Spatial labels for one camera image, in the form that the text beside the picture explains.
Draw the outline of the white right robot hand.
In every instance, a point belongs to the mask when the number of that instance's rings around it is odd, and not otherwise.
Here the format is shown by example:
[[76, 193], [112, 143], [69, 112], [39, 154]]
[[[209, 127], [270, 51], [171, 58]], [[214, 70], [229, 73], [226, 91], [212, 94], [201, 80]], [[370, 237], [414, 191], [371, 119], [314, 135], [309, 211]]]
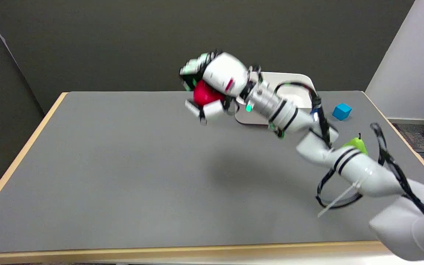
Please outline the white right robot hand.
[[179, 77], [184, 88], [193, 93], [185, 101], [186, 108], [206, 125], [214, 117], [233, 113], [232, 102], [246, 88], [250, 72], [233, 55], [214, 51], [190, 59], [179, 70]]

